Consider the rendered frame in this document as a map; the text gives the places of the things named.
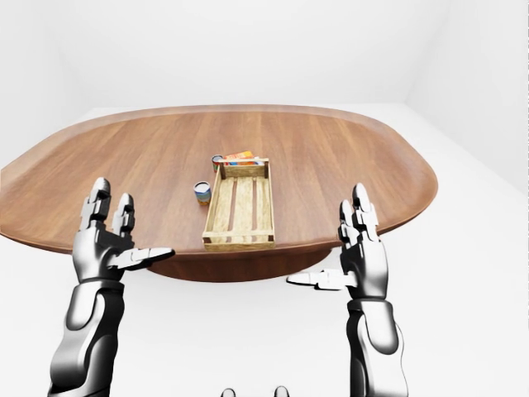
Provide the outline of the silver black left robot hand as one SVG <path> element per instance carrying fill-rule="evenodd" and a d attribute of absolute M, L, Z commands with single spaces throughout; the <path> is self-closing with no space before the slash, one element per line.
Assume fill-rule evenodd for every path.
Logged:
<path fill-rule="evenodd" d="M 99 177 L 83 202 L 81 223 L 74 237 L 73 261 L 79 282 L 120 280 L 126 270 L 143 269 L 175 254 L 170 247 L 135 247 L 131 237 L 135 209 L 130 194 L 122 195 L 112 219 L 112 230 L 108 231 L 105 220 L 110 202 L 111 185 Z"/>

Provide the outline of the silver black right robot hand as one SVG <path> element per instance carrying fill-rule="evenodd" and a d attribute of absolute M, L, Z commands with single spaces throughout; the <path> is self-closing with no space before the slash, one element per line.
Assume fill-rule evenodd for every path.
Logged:
<path fill-rule="evenodd" d="M 342 201 L 340 222 L 341 268 L 299 272 L 289 275 L 287 281 L 317 289 L 347 288 L 352 298 L 385 299 L 388 286 L 386 251 L 377 234 L 379 221 L 375 207 L 361 183 L 353 188 L 351 201 Z"/>

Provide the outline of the blue orange soup tin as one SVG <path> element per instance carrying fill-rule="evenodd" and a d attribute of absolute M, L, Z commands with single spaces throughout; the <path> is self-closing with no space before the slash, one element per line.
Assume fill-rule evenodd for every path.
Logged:
<path fill-rule="evenodd" d="M 207 181 L 197 182 L 193 186 L 195 197 L 200 205 L 208 205 L 211 202 L 211 186 Z"/>

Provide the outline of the wooden slat tray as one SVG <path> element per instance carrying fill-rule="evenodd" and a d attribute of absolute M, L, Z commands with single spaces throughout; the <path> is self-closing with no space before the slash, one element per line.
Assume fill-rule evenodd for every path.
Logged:
<path fill-rule="evenodd" d="M 203 245 L 210 252 L 275 247 L 269 159 L 219 161 Z"/>

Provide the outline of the orange printed food box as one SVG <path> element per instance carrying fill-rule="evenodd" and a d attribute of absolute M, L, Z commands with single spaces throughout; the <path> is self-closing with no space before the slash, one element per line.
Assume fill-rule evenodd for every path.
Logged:
<path fill-rule="evenodd" d="M 252 151 L 240 151 L 223 157 L 228 165 L 258 165 L 259 161 L 255 160 Z"/>

